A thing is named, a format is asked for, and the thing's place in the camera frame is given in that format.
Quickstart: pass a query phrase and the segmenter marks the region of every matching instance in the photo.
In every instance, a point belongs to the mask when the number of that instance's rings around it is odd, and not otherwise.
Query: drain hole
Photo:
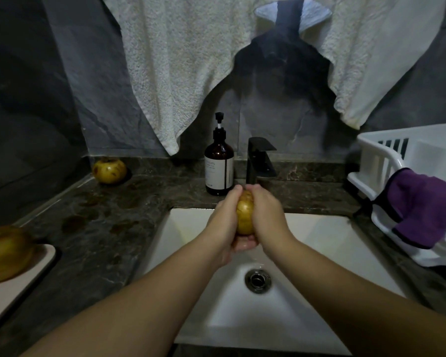
[[[251,269],[244,276],[246,287],[257,294],[266,293],[271,288],[271,277],[262,269]]]

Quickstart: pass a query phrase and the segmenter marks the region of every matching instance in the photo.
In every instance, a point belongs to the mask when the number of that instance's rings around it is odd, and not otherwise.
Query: soap dispenser
[[[205,150],[205,184],[211,195],[226,195],[233,187],[234,152],[225,143],[226,131],[222,128],[223,113],[216,113],[218,126],[213,131],[213,144]]]

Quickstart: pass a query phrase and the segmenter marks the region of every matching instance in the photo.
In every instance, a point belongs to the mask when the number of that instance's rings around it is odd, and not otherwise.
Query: wall
[[[100,0],[44,0],[91,155],[166,156],[132,94],[119,27]],[[213,113],[225,113],[228,143],[242,156],[250,136],[267,137],[283,159],[345,161],[357,131],[331,107],[328,62],[299,39],[300,2],[279,3],[276,26],[235,58],[183,133],[179,157],[202,157]],[[446,19],[428,52],[362,128],[446,122]]]
[[[0,223],[82,178],[85,154],[41,0],[0,0]]]

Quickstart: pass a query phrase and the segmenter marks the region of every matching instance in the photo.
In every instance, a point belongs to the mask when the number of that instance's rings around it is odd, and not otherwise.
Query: bottle label
[[[215,160],[205,156],[205,184],[211,189],[227,189],[233,185],[233,160]]]

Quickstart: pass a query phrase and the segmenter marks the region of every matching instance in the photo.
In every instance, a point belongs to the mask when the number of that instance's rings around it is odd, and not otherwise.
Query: dark stone countertop
[[[72,316],[129,283],[170,208],[214,208],[220,198],[205,191],[200,175],[191,177],[187,172],[135,173],[119,186],[101,186],[90,180],[32,218],[26,228],[54,245],[59,256],[0,321],[0,357],[19,355]],[[360,208],[340,182],[273,180],[266,187],[291,213],[352,216]],[[421,303],[446,314],[446,280],[415,264],[368,216],[354,221]]]

